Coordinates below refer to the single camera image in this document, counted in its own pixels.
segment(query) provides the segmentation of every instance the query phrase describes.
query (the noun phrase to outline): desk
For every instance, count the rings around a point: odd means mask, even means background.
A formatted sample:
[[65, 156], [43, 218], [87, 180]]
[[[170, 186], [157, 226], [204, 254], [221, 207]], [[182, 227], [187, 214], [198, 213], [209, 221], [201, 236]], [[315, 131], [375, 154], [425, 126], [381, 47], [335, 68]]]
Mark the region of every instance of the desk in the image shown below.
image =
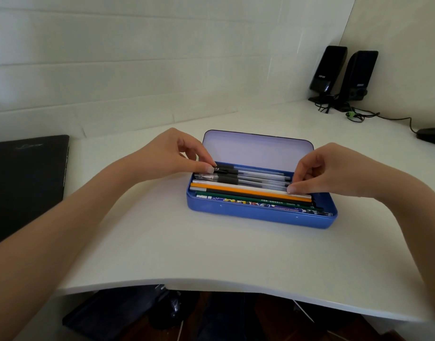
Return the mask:
[[[435, 189], [435, 145], [407, 126], [321, 114], [300, 101], [176, 124], [198, 139], [209, 129], [345, 145]], [[66, 195], [168, 126], [73, 141]], [[212, 215], [186, 205], [189, 174], [138, 184], [112, 208], [58, 287], [70, 294], [164, 283], [168, 288], [263, 292], [405, 321], [434, 318], [423, 282], [389, 210], [334, 195], [327, 230]]]

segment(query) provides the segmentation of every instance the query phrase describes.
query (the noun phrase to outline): pencil case lid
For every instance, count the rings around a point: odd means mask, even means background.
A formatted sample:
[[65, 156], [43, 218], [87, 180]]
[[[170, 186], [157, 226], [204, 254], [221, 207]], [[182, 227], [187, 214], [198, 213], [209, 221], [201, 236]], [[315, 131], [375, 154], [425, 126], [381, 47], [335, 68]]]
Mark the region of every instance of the pencil case lid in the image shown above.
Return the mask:
[[224, 130], [207, 131], [203, 145], [215, 161], [290, 172], [314, 150], [307, 140]]

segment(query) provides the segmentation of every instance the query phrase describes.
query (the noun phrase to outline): person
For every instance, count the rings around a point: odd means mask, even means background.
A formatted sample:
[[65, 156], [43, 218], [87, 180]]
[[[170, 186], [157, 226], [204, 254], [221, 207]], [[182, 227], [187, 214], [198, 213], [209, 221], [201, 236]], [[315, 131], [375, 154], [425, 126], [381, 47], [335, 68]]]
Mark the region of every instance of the person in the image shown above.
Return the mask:
[[[171, 128], [104, 168], [2, 241], [0, 340], [14, 338], [41, 308], [101, 220], [129, 188], [177, 172], [211, 173], [215, 165], [200, 141]], [[405, 172], [338, 144], [327, 144], [302, 158], [288, 187], [295, 194], [324, 191], [374, 198], [390, 209], [435, 307], [434, 191]]]

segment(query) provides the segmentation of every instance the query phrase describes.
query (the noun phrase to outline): finger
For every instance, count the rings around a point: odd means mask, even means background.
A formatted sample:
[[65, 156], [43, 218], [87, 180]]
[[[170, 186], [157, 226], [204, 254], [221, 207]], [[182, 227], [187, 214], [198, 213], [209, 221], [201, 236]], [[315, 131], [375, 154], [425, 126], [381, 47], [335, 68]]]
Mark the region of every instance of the finger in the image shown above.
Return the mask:
[[178, 147], [184, 147], [194, 150], [195, 153], [198, 154], [198, 158], [201, 161], [204, 161], [212, 166], [216, 166], [213, 158], [208, 153], [207, 149], [203, 146], [203, 144], [197, 140], [195, 137], [183, 133], [178, 130]]
[[193, 149], [186, 148], [186, 149], [185, 149], [185, 153], [186, 153], [186, 156], [187, 156], [190, 160], [197, 160], [197, 154], [195, 153], [195, 151], [194, 151]]
[[289, 194], [311, 194], [329, 192], [329, 184], [327, 183], [327, 175], [302, 180], [292, 183], [287, 187]]
[[323, 158], [321, 155], [320, 148], [317, 148], [316, 150], [313, 150], [312, 152], [309, 152], [306, 154], [297, 165], [297, 168], [295, 169], [294, 175], [293, 175], [293, 183], [301, 182], [305, 179], [306, 174], [310, 173], [309, 170], [318, 167], [323, 164]]
[[178, 171], [212, 174], [214, 172], [214, 167], [208, 163], [205, 163], [204, 161], [195, 161], [186, 158], [179, 158]]

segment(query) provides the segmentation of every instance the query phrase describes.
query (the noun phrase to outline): hand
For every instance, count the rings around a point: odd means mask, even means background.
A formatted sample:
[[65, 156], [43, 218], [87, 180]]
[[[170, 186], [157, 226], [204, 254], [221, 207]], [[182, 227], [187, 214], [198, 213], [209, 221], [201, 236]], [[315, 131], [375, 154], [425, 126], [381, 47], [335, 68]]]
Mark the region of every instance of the hand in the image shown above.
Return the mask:
[[135, 169], [136, 182], [156, 179], [177, 172], [213, 173], [216, 163], [195, 137], [175, 128], [159, 134], [145, 147], [125, 158]]
[[330, 192], [378, 198], [400, 171], [338, 144], [306, 154], [297, 165], [290, 194]]

